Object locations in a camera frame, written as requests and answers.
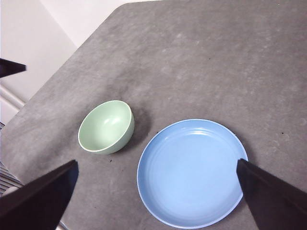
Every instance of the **white wall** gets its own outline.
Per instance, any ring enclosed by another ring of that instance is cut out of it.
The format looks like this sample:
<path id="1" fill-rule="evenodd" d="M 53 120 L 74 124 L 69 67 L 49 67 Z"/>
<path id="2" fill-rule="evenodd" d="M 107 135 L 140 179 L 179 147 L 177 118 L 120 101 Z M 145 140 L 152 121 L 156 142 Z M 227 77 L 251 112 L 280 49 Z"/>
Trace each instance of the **white wall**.
<path id="1" fill-rule="evenodd" d="M 27 71 L 1 78 L 7 124 L 118 6 L 129 0 L 1 0 L 1 58 Z"/>
<path id="2" fill-rule="evenodd" d="M 133 0 L 41 0 L 79 47 L 118 6 Z"/>

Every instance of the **table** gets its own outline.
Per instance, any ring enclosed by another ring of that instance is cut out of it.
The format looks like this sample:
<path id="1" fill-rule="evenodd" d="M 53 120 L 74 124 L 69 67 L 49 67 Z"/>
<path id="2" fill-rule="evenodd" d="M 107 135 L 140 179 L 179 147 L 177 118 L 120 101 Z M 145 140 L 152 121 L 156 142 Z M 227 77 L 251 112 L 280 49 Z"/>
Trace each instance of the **table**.
<path id="1" fill-rule="evenodd" d="M 142 204 L 139 157 L 165 126 L 221 123 L 250 161 L 307 191 L 307 2 L 168 0 L 117 8 L 1 131 L 1 161 L 23 183 L 76 159 L 63 222 L 72 230 L 167 230 Z M 135 133 L 118 153 L 85 152 L 83 118 L 126 101 Z M 208 230 L 257 229 L 242 200 Z"/>

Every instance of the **bowl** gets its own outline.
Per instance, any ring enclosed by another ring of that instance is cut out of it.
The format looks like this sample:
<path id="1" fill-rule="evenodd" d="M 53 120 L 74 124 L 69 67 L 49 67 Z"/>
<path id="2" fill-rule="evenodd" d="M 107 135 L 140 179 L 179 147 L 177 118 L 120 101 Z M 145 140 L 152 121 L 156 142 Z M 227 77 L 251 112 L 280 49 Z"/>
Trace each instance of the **bowl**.
<path id="1" fill-rule="evenodd" d="M 144 149 L 137 187 L 148 211 L 175 228 L 199 229 L 226 217 L 243 193 L 236 174 L 248 160 L 229 129 L 204 119 L 164 128 Z"/>
<path id="2" fill-rule="evenodd" d="M 125 102 L 113 100 L 93 109 L 82 121 L 78 141 L 88 151 L 114 153 L 123 148 L 134 131 L 134 117 Z"/>

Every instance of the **blue plate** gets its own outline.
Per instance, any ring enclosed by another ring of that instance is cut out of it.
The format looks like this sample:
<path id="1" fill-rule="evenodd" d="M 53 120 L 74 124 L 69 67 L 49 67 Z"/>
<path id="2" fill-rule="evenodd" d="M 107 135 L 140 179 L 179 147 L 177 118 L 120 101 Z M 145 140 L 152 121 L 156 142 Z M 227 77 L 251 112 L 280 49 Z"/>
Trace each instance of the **blue plate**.
<path id="1" fill-rule="evenodd" d="M 197 229 L 226 217 L 243 194 L 237 160 L 248 160 L 239 139 L 209 120 L 176 122 L 154 136 L 137 170 L 148 211 L 176 228 Z"/>

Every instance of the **plate rim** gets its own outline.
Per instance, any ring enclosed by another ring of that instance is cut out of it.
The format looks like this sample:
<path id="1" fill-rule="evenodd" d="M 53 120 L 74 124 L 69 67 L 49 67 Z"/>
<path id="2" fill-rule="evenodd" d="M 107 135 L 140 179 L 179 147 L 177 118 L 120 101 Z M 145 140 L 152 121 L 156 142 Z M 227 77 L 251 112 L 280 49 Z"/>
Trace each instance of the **plate rim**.
<path id="1" fill-rule="evenodd" d="M 237 205 L 239 204 L 239 202 L 241 201 L 242 197 L 243 197 L 243 192 L 241 191 L 241 194 L 238 198 L 238 200 L 234 203 L 234 205 L 226 212 L 224 213 L 223 215 L 221 215 L 219 218 L 215 219 L 214 221 L 211 221 L 209 223 L 205 223 L 205 224 L 202 224 L 202 225 L 197 225 L 197 226 L 180 226 L 180 225 L 176 225 L 176 224 L 172 224 L 172 223 L 169 223 L 161 218 L 159 218 L 156 214 L 154 214 L 150 208 L 147 206 L 147 204 L 144 202 L 144 199 L 141 195 L 141 191 L 140 191 L 140 186 L 139 186 L 139 168 L 140 168 L 140 163 L 141 163 L 141 160 L 143 158 L 143 155 L 145 153 L 145 151 L 147 150 L 148 146 L 151 144 L 151 142 L 158 136 L 160 135 L 163 131 L 165 131 L 166 129 L 169 129 L 170 127 L 176 125 L 176 124 L 179 124 L 179 123 L 183 123 L 183 122 L 190 122 L 190 121 L 202 121 L 202 122 L 209 122 L 209 123 L 214 123 L 215 125 L 218 125 L 224 129 L 226 129 L 226 131 L 228 131 L 233 137 L 235 137 L 235 139 L 237 140 L 237 142 L 239 143 L 240 147 L 242 148 L 243 150 L 243 153 L 244 153 L 244 156 L 245 156 L 245 160 L 248 161 L 248 156 L 246 154 L 246 151 L 245 151 L 245 148 L 243 146 L 243 144 L 241 143 L 241 141 L 239 140 L 239 138 L 230 130 L 228 129 L 227 127 L 215 122 L 215 121 L 212 121 L 212 120 L 207 120 L 207 119 L 200 119 L 200 118 L 193 118 L 193 119 L 186 119 L 186 120 L 181 120 L 181 121 L 177 121 L 177 122 L 174 122 L 168 126 L 166 126 L 165 128 L 163 128 L 161 131 L 159 131 L 157 134 L 155 134 L 155 136 L 153 138 L 151 138 L 151 140 L 147 143 L 146 147 L 144 148 L 141 156 L 140 156 L 140 159 L 139 159 L 139 163 L 138 163 L 138 168 L 137 168 L 137 173 L 136 173 L 136 182 L 137 182 L 137 187 L 138 187 L 138 192 L 139 192 L 139 196 L 142 200 L 142 203 L 144 204 L 144 206 L 146 207 L 146 209 L 156 218 L 158 219 L 159 221 L 161 221 L 162 223 L 166 224 L 166 225 L 169 225 L 171 227 L 175 227 L 175 228 L 179 228 L 179 229 L 199 229 L 199 228 L 204 228 L 204 227 L 208 227 L 212 224 L 215 224 L 219 221 L 221 221 L 222 219 L 224 219 L 226 216 L 228 216 L 236 207 Z"/>

